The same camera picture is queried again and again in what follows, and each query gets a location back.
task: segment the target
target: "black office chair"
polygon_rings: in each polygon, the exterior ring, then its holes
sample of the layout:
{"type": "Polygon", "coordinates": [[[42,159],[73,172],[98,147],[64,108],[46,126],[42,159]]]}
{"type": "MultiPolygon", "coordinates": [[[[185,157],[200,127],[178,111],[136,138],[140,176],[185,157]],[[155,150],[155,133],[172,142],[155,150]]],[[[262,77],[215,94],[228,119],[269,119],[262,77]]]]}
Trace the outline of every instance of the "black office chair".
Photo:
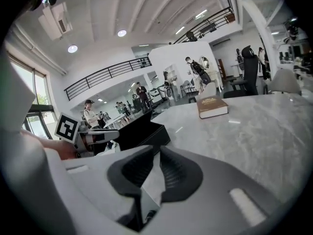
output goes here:
{"type": "Polygon", "coordinates": [[[258,74],[258,57],[254,54],[250,46],[245,47],[241,52],[244,58],[245,73],[244,79],[235,81],[236,78],[228,79],[230,85],[233,87],[233,91],[224,93],[224,98],[251,96],[257,95],[255,83],[258,74]]]}

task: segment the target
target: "window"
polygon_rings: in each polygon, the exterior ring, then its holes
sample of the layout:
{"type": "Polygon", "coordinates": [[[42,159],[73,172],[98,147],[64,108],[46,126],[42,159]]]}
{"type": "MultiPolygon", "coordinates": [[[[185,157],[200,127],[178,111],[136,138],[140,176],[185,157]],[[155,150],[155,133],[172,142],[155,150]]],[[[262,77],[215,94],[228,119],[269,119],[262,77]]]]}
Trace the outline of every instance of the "window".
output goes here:
{"type": "Polygon", "coordinates": [[[33,105],[24,120],[22,129],[28,130],[40,138],[58,140],[59,138],[54,136],[57,118],[51,105],[46,76],[12,56],[10,58],[13,68],[28,88],[36,95],[33,105]]]}

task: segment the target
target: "open black box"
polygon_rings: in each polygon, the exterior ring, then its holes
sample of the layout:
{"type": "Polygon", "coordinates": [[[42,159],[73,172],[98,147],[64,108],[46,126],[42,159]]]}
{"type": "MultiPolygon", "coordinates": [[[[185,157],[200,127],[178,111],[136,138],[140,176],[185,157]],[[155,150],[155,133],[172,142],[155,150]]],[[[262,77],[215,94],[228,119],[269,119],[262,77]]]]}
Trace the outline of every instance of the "open black box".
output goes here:
{"type": "Polygon", "coordinates": [[[141,145],[153,145],[158,150],[171,141],[165,126],[151,122],[151,116],[152,111],[149,111],[119,130],[119,138],[114,141],[121,151],[141,145]]]}

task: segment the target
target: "cap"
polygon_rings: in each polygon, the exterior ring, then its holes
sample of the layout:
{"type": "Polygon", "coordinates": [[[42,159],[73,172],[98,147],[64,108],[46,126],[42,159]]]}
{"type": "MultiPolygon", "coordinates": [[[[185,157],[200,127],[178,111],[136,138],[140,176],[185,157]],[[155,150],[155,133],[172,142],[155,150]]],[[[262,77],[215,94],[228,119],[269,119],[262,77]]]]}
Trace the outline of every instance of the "cap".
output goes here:
{"type": "Polygon", "coordinates": [[[87,99],[86,101],[85,101],[85,104],[93,104],[94,103],[94,101],[91,101],[90,99],[87,99]]]}

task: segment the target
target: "window pane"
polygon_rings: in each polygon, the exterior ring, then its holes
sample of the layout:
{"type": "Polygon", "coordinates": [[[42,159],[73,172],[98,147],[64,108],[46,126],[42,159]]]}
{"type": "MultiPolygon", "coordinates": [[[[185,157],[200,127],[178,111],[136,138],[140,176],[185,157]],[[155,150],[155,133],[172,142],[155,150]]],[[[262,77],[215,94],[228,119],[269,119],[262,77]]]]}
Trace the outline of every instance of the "window pane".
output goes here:
{"type": "Polygon", "coordinates": [[[43,125],[40,122],[39,116],[27,117],[27,121],[33,134],[37,137],[48,139],[43,125]]]}
{"type": "Polygon", "coordinates": [[[16,70],[18,75],[20,75],[21,79],[24,81],[24,83],[28,86],[28,88],[34,92],[33,90],[33,76],[32,73],[28,70],[25,70],[24,68],[17,66],[14,63],[11,63],[13,68],[16,70]]]}
{"type": "Polygon", "coordinates": [[[43,118],[45,121],[45,125],[47,126],[48,131],[49,131],[50,135],[52,136],[52,139],[59,140],[59,138],[54,135],[55,127],[57,126],[58,121],[56,121],[54,119],[53,113],[52,112],[44,112],[42,114],[43,114],[43,118]]]}
{"type": "Polygon", "coordinates": [[[45,90],[45,79],[38,75],[35,75],[35,82],[36,82],[36,92],[38,98],[38,104],[48,105],[48,96],[45,90]]]}

